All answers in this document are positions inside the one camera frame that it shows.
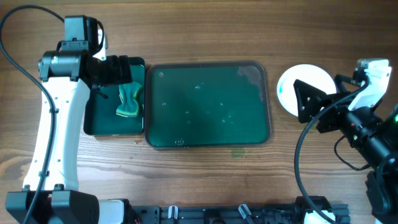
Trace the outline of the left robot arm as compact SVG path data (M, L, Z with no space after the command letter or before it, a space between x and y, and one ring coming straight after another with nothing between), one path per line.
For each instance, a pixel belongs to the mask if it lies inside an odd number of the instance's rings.
M19 223L98 223L94 195L80 192L77 151L80 127L92 89L132 82L127 56L98 59L104 28L88 16L63 20L65 38L39 61L43 93L34 157L22 189L8 192L6 210Z

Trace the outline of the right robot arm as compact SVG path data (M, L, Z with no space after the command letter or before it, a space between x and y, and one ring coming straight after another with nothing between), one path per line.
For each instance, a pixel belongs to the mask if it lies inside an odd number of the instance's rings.
M303 186L299 159L302 144L312 126L320 133L339 130L352 148L355 148L371 167L367 175L366 195L372 206L372 215L381 223L397 223L397 112L385 121L367 106L348 106L369 83L354 92L327 95L301 80L294 82L298 105L298 119L306 125L295 148L294 172L298 187L310 206L331 223L332 219L321 213Z

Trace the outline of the white plate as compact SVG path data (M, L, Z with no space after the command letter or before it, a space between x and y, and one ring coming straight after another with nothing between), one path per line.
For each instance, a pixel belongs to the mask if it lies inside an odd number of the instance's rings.
M326 94L336 93L336 86L332 77L322 68L300 64L287 69L277 83L277 98L282 107L294 116L298 116L297 98L294 91L294 82L301 80L314 86Z

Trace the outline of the green yellow sponge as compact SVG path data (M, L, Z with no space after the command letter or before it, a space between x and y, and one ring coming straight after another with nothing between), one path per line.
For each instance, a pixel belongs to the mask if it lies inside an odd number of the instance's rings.
M116 114L123 117L136 117L139 114L138 97L143 86L132 82L119 85L119 97L121 104L116 109Z

